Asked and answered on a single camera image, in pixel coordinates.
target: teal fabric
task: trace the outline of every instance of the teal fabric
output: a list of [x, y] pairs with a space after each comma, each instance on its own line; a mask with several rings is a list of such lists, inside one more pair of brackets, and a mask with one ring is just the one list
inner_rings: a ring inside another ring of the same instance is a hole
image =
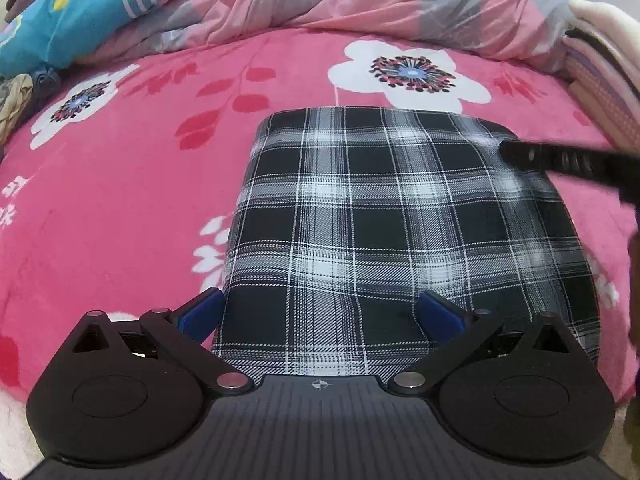
[[66, 68], [160, 0], [36, 0], [0, 33], [0, 75]]

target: white fluffy fabric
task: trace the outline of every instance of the white fluffy fabric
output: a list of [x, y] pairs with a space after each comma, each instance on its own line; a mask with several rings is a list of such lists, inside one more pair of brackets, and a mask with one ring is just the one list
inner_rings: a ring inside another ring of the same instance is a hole
[[27, 424], [24, 404], [0, 389], [0, 472], [17, 480], [40, 460], [42, 455]]

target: white flower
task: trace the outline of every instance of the white flower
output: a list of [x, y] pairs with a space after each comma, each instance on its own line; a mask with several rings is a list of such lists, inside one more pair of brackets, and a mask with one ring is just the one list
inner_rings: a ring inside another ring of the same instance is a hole
[[210, 274], [202, 282], [200, 291], [207, 290], [210, 286], [222, 285], [222, 265], [225, 263], [225, 245], [229, 238], [229, 229], [222, 229], [224, 216], [216, 216], [209, 220], [201, 231], [200, 236], [213, 235], [212, 245], [203, 245], [193, 251], [193, 255], [200, 258], [200, 261], [191, 269], [199, 274]]
[[484, 86], [456, 72], [444, 50], [400, 50], [383, 41], [354, 41], [344, 53], [352, 60], [329, 69], [331, 83], [351, 92], [384, 92], [396, 108], [460, 113], [460, 99], [491, 100]]
[[138, 65], [132, 64], [118, 72], [105, 72], [74, 86], [57, 103], [53, 103], [33, 123], [31, 149], [35, 150], [51, 140], [65, 124], [84, 121], [95, 114], [118, 93], [116, 83], [133, 72]]

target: triangular cutout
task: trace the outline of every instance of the triangular cutout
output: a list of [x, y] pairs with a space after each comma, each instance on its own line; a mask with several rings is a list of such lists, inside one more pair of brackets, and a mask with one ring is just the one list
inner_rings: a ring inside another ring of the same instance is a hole
[[551, 325], [543, 326], [533, 348], [536, 350], [546, 350], [548, 352], [559, 352], [562, 354], [568, 354], [569, 349], [564, 344], [562, 337], [556, 329]]
[[92, 352], [94, 350], [104, 350], [109, 348], [107, 338], [105, 338], [99, 325], [89, 325], [84, 329], [84, 333], [74, 346], [74, 353]]

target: silver screw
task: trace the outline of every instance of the silver screw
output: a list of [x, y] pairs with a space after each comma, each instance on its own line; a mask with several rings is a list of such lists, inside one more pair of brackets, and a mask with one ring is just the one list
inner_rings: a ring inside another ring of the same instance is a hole
[[400, 372], [394, 377], [394, 381], [403, 388], [418, 388], [425, 383], [426, 379], [418, 372]]
[[249, 377], [239, 372], [229, 372], [218, 377], [218, 386], [225, 390], [237, 390], [246, 386], [248, 382]]

